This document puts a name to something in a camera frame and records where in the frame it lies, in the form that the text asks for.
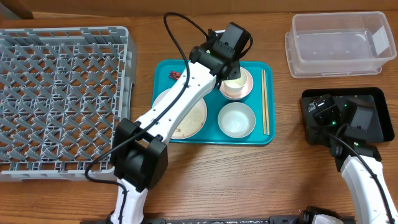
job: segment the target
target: plastic container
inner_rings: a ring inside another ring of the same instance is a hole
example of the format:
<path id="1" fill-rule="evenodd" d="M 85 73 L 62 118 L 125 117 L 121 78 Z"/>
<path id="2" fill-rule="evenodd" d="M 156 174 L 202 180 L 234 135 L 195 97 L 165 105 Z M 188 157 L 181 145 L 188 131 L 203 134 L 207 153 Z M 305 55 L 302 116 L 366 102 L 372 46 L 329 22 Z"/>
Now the plastic container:
<path id="1" fill-rule="evenodd" d="M 397 56 L 382 12 L 296 15 L 285 48 L 294 78 L 375 75 Z"/>
<path id="2" fill-rule="evenodd" d="M 129 118 L 137 49 L 125 27 L 0 29 L 0 181 L 85 180 Z M 94 178 L 115 179 L 109 157 Z"/>

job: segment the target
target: clear plastic container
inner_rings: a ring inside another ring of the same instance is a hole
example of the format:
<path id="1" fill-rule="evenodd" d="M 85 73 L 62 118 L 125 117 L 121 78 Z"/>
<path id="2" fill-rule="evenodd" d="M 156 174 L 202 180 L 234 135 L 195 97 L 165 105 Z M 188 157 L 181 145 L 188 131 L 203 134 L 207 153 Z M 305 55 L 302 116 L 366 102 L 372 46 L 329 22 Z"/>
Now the clear plastic container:
<path id="1" fill-rule="evenodd" d="M 285 48 L 295 78 L 375 75 L 397 56 L 382 12 L 295 15 Z"/>

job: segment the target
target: cup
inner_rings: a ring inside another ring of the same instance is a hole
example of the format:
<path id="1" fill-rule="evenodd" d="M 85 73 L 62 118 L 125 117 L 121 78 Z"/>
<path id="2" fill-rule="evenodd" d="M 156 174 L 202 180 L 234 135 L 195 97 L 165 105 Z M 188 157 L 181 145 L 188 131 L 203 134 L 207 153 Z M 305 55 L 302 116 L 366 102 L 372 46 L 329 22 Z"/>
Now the cup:
<path id="1" fill-rule="evenodd" d="M 241 67 L 241 77 L 235 80 L 225 80 L 224 88 L 225 92 L 230 96 L 236 96 L 240 94 L 246 82 L 248 82 L 248 75 Z"/>

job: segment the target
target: gray plastic dish rack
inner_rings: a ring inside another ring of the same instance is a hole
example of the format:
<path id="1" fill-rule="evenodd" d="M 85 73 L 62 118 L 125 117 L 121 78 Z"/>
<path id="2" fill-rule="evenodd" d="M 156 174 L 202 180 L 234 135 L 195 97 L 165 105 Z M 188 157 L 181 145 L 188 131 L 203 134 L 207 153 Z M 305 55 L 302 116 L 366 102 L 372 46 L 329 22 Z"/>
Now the gray plastic dish rack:
<path id="1" fill-rule="evenodd" d="M 125 27 L 0 29 L 0 181 L 85 180 L 129 118 L 137 49 Z M 90 174 L 115 179 L 109 157 Z"/>

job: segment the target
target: wooden chopsticks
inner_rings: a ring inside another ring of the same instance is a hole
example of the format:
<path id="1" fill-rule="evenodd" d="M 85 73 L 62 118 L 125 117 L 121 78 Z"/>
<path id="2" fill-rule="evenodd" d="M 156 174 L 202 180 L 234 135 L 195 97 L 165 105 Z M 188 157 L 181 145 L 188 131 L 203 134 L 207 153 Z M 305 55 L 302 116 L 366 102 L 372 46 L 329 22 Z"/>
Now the wooden chopsticks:
<path id="1" fill-rule="evenodd" d="M 270 135 L 268 97 L 267 97 L 267 77 L 266 77 L 266 71 L 264 69 L 261 70 L 261 89 L 262 89 L 262 122 L 264 127 L 264 134 Z"/>

